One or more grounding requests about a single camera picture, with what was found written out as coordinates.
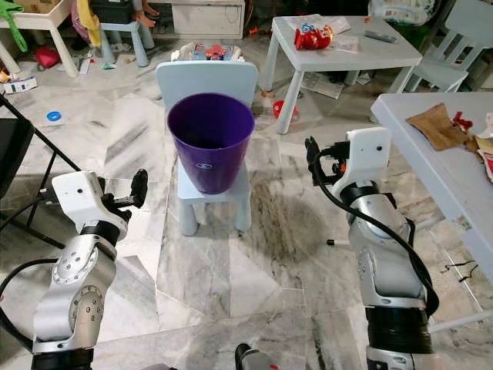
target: purple plastic bin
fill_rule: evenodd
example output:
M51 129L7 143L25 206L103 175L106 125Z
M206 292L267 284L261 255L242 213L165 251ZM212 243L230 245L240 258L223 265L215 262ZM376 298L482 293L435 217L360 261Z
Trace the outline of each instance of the purple plastic bin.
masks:
M216 93L187 96L168 115L169 131L183 168L197 190L206 194L231 187L254 126L248 106Z

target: stool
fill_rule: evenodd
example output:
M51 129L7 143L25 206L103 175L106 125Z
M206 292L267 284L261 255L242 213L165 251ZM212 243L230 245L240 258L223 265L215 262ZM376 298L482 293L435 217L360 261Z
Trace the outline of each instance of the stool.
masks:
M194 235L199 224L193 210L194 204L234 202L238 206L234 217L234 227L237 230L248 230L252 225L250 195L252 193L248 180L247 166L243 162L240 171L230 189L221 194L200 193L186 174L178 161L178 198L179 198L179 228L183 235Z
M137 65L140 67L146 67L149 65L149 60L147 59L145 49L152 49L154 47L154 41L151 36L151 31L147 27L138 22L131 22L127 25L121 25L118 23L101 23L102 57L106 63L114 63L116 61L115 56L109 47L109 42L106 38L105 31L111 32L110 38L115 44L122 43L122 38L119 32L130 32L132 35L133 49L136 53Z

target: chair backrest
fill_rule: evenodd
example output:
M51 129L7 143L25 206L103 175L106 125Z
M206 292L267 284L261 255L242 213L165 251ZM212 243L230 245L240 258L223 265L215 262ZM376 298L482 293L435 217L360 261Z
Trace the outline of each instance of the chair backrest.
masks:
M249 62L164 62L156 67L156 78L167 114L181 99L199 93L222 93L251 106L258 71Z
M433 56L446 63L453 64L464 49L473 45L473 49L458 67L466 70L479 56L481 51L493 47L493 5L482 0L457 0L445 21L449 29L443 42L434 51ZM447 54L445 52L457 36L461 36L457 45Z

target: robotic arm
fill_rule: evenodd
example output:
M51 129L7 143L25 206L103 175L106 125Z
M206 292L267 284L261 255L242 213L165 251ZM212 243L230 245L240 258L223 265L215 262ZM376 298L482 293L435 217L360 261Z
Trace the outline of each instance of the robotic arm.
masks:
M54 200L72 219L79 236L65 247L52 270L52 282L34 317L32 368L90 369L99 335L104 299L116 273L117 241L131 217L120 207L141 207L147 193L147 172L133 179L130 197L115 200L103 194L104 180L80 171L52 180Z
M397 211L391 194L378 189L389 159L389 131L350 131L347 141L321 151L310 137L305 147L314 185L349 213L349 241L357 254L368 320L368 369L441 369L428 333L428 317L438 307L438 296L412 248L414 224ZM322 156L337 160L333 175L323 172ZM332 192L326 184L333 185Z

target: small white table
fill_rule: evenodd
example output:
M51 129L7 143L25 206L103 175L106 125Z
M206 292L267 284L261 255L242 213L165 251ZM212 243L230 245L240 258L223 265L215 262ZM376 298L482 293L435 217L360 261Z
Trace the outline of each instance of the small white table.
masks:
M437 151L405 120L444 103L448 116L457 111L473 121L473 133L486 128L493 112L493 92L430 92L381 95L371 107L380 123L426 186L443 215L461 225L461 239L493 282L493 184L473 153L463 147Z
M70 53L63 42L63 39L58 30L58 26L67 18L72 9L72 2L74 0L61 0L56 7L54 7L50 13L14 13L12 15L15 24L18 29L34 29L34 30L48 30L52 34L53 42L56 49L59 52L60 59L62 60L65 70L70 77L76 77L79 74L75 63L70 56ZM0 29L8 29L7 21L0 18ZM4 62L10 73L18 73L21 71L15 60L8 54L7 49L3 46L0 40L0 59Z
M350 79L356 79L357 72L362 69L404 67L388 90L390 93L402 92L405 83L411 76L413 67L421 61L421 54L384 20L371 18L370 22L365 23L365 18L360 16L346 17L351 29L343 33L344 35L358 36L359 53L331 49L298 51L294 45L294 29L284 17L273 19L273 34L270 39L267 60L260 76L260 88L267 91L272 89L279 44L295 69L283 108L277 120L278 133L287 133L289 129L291 116L305 72L353 71ZM397 43L390 44L364 37L365 30L395 36Z

